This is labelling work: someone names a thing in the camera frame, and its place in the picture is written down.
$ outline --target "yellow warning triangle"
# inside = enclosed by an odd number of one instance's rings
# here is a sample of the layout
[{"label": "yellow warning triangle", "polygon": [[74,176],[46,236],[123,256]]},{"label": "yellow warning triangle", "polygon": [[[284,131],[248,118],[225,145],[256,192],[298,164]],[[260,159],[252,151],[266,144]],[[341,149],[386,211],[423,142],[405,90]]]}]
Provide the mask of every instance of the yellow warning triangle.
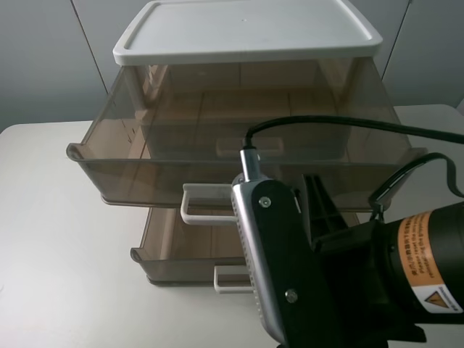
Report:
[{"label": "yellow warning triangle", "polygon": [[443,307],[443,308],[449,308],[448,305],[443,300],[443,297],[437,291],[435,291],[432,295],[427,297],[426,302]]}]

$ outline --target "white lid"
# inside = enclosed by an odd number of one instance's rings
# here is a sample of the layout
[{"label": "white lid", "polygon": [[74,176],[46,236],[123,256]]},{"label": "white lid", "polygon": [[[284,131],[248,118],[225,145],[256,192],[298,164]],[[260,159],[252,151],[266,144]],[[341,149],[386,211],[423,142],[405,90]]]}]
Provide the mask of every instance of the white lid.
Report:
[{"label": "white lid", "polygon": [[119,65],[375,54],[382,37],[347,0],[153,1],[113,49]]}]

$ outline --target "orange label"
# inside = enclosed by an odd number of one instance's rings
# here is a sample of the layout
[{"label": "orange label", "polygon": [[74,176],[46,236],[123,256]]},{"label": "orange label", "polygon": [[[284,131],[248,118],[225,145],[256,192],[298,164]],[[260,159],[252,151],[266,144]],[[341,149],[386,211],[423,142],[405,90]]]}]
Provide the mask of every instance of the orange label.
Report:
[{"label": "orange label", "polygon": [[399,258],[411,286],[444,284],[428,237],[428,220],[431,213],[424,212],[407,217],[399,226]]}]

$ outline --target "transparent brown drawer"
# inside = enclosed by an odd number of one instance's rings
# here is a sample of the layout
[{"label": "transparent brown drawer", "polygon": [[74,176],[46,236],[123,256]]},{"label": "transparent brown drawer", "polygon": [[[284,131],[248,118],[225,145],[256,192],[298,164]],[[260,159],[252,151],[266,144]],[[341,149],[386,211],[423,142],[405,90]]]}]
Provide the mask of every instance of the transparent brown drawer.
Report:
[{"label": "transparent brown drawer", "polygon": [[[196,212],[232,214],[231,210]],[[349,226],[359,223],[356,214],[343,217]],[[141,245],[132,248],[130,256],[144,269],[150,283],[164,286],[213,285],[216,266],[246,269],[236,226],[187,225],[177,209],[151,208]],[[248,272],[225,274],[218,281],[221,286],[249,286]]]},{"label": "transparent brown drawer", "polygon": [[[290,115],[398,123],[371,58],[124,67],[107,104],[67,155],[110,204],[179,207],[184,183],[231,183],[248,127]],[[318,174],[341,210],[423,153],[407,136],[343,125],[288,125],[254,144],[262,171]]]}]

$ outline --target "plastic drawer organizer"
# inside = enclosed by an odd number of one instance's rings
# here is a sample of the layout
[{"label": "plastic drawer organizer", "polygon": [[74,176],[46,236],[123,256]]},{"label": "plastic drawer organizer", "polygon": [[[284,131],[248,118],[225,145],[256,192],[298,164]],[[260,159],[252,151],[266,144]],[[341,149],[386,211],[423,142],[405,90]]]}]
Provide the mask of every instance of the plastic drawer organizer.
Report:
[{"label": "plastic drawer organizer", "polygon": [[[398,123],[371,58],[380,43],[348,1],[148,3],[115,47],[122,68],[104,109],[67,154],[105,202],[151,207],[131,250],[150,281],[248,291],[235,226],[185,224],[183,185],[230,185],[241,139],[265,120]],[[254,144],[264,174],[291,184],[317,173],[344,212],[367,211],[368,195],[423,153],[406,136],[342,125],[274,128]],[[192,197],[189,214],[231,215],[229,200],[202,198]],[[215,266],[225,266],[216,278]]]}]

